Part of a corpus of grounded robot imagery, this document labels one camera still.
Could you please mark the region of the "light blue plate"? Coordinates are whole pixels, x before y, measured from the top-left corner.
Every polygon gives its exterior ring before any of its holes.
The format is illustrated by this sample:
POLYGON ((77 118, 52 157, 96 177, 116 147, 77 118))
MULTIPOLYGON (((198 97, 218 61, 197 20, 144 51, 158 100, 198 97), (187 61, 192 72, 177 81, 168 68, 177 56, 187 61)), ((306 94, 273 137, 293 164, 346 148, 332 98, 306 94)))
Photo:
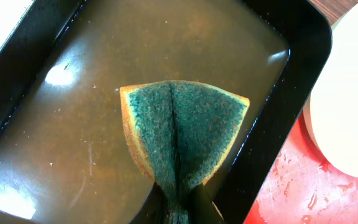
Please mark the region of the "light blue plate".
POLYGON ((312 141, 341 172, 358 177, 358 4, 333 29, 333 45, 304 108, 312 141))

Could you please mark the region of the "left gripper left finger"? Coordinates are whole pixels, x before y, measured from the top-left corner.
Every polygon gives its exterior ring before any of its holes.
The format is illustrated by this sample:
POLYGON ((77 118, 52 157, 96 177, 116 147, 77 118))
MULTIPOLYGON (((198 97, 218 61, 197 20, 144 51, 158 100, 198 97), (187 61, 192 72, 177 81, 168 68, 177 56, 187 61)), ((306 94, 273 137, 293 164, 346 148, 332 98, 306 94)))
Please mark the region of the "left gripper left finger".
POLYGON ((178 220, 168 208, 168 200, 163 190, 153 184, 149 196, 130 224, 177 224, 178 220))

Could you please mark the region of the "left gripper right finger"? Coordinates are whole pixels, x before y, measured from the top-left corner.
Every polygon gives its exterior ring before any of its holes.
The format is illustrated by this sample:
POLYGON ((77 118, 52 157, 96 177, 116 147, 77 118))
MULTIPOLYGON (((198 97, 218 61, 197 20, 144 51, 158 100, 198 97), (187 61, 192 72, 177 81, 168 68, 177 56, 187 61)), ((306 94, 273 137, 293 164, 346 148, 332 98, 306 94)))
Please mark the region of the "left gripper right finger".
POLYGON ((188 198, 189 224, 226 224, 209 198, 203 184, 197 185, 188 198))

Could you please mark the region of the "red plastic tray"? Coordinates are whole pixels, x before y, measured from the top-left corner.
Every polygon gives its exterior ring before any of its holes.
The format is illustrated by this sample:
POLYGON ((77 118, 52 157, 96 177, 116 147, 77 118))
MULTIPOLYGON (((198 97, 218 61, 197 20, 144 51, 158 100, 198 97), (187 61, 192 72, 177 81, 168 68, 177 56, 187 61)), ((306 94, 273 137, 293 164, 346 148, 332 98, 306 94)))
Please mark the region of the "red plastic tray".
POLYGON ((358 223, 358 178, 328 162, 299 116, 244 222, 358 223))

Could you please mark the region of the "black rectangular water tray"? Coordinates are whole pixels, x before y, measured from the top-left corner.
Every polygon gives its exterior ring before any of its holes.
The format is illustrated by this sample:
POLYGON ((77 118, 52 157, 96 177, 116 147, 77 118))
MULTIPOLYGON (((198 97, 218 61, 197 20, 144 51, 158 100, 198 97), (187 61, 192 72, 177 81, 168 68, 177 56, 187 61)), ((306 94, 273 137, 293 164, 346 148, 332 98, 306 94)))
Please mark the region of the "black rectangular water tray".
POLYGON ((244 222, 330 50, 309 1, 35 1, 0 51, 0 223, 129 223, 153 183, 119 88, 164 80, 250 99, 205 187, 244 222))

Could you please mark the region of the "green yellow sponge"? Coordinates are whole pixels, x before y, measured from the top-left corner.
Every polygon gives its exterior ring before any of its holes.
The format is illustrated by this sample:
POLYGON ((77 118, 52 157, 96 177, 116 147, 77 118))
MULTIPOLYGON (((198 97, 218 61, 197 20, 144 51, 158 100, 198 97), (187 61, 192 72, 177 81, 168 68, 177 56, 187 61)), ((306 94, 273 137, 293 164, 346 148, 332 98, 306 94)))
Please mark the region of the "green yellow sponge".
POLYGON ((250 106, 248 98, 184 80, 123 86, 122 125, 129 152, 164 192, 178 223, 188 198, 226 160, 250 106))

